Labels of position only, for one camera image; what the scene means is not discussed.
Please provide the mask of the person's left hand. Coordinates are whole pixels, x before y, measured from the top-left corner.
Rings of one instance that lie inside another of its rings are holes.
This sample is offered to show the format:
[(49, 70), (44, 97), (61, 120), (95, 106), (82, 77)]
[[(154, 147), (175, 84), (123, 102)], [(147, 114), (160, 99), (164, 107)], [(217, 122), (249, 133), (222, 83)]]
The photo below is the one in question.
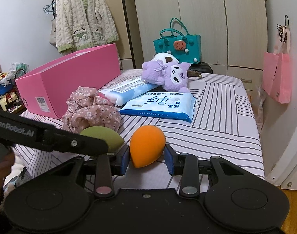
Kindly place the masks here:
[(0, 162), (0, 192), (4, 185), (5, 178), (11, 173), (12, 166), (15, 163), (15, 154), (11, 151), (4, 157), (4, 160)]

